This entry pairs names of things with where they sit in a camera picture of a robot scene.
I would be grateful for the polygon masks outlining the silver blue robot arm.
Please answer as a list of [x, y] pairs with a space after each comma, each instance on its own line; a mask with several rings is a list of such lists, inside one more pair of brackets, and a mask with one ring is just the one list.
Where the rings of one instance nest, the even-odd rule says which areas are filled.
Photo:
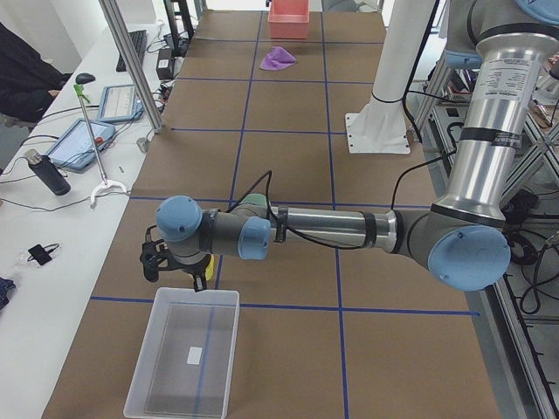
[[446, 192], [428, 210], [276, 208], [249, 193], [222, 211], [172, 196], [155, 213], [159, 239], [142, 246], [145, 278], [181, 270], [202, 291], [213, 255], [261, 260], [271, 243], [295, 235], [339, 250], [403, 255], [466, 292], [497, 282], [511, 258], [500, 201], [538, 75], [558, 49], [558, 4], [454, 1], [448, 38], [462, 52], [477, 52], [481, 65]]

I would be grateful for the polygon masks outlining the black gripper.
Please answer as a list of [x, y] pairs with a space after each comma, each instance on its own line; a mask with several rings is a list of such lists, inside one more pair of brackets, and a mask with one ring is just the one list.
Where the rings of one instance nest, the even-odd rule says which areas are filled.
[[190, 275], [193, 278], [193, 289], [195, 292], [202, 292], [207, 289], [207, 280], [204, 274], [209, 260], [201, 260], [190, 267]]

